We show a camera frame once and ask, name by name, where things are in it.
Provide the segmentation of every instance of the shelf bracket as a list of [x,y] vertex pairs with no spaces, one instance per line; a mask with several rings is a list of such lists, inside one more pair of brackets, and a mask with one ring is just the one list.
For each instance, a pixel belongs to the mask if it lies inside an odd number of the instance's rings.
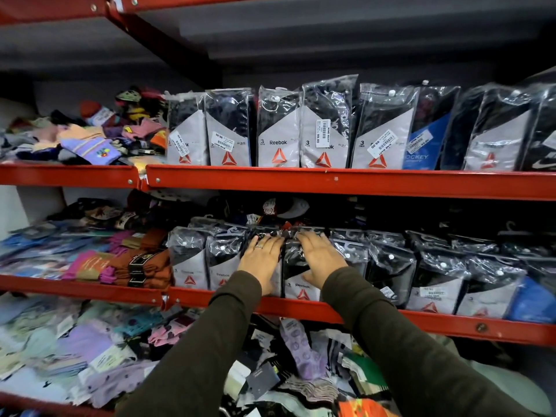
[[222,70],[206,53],[185,47],[136,14],[123,12],[121,0],[106,2],[107,19],[171,68],[202,89],[222,86]]

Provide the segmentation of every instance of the dark green sleeve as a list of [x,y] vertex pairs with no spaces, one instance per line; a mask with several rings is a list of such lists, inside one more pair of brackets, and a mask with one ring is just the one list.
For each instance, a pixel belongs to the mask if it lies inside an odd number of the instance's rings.
[[217,417],[224,381],[261,294],[253,275],[234,272],[116,416]]
[[406,319],[356,270],[333,272],[322,295],[378,364],[403,417],[533,416]]

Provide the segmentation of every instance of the nike swoosh logo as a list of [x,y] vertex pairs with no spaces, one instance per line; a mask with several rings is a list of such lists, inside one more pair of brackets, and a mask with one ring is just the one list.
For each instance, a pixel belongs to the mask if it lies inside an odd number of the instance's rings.
[[548,167],[556,167],[556,163],[553,164],[541,164],[540,160],[538,160],[537,162],[535,162],[533,165],[531,165],[532,168],[535,169],[540,169],[540,168],[548,168]]

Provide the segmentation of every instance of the person's left hand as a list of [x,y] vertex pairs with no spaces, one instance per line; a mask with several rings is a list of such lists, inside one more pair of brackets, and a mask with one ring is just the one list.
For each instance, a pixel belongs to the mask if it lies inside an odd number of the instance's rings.
[[249,272],[257,278],[264,296],[272,293],[270,277],[278,264],[283,242],[283,238],[270,237],[270,234],[260,240],[257,236],[253,237],[237,268],[238,271]]

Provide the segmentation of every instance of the red triangle logo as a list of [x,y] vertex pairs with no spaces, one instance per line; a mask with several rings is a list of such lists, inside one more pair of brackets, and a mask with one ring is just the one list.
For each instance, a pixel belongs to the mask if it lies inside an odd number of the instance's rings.
[[487,308],[480,308],[477,310],[477,313],[475,313],[473,316],[488,316],[488,309]]
[[197,283],[195,282],[195,280],[193,279],[193,277],[191,275],[187,275],[187,278],[185,278],[184,284],[197,285]]
[[224,159],[222,160],[222,165],[237,165],[237,162],[233,159],[232,154],[226,151],[226,154],[224,154]]
[[278,148],[276,153],[274,154],[274,158],[272,159],[273,164],[283,164],[284,162],[288,162],[282,149]]
[[297,296],[297,298],[299,300],[310,300],[309,296],[307,295],[307,292],[305,290],[301,290],[299,295]]
[[367,167],[369,168],[386,168],[386,160],[384,159],[384,155],[379,156],[378,158],[373,158]]
[[318,160],[316,160],[315,165],[318,165],[319,167],[324,167],[324,168],[332,168],[332,166],[330,165],[330,160],[328,159],[328,155],[326,154],[326,152],[324,152]]
[[481,169],[496,167],[498,161],[495,160],[494,152],[490,152],[490,154],[488,154],[486,157],[486,161],[483,162],[483,164],[481,165]]
[[438,310],[436,309],[436,305],[434,304],[434,301],[431,301],[430,303],[428,303],[421,310],[432,312],[432,313],[438,313]]

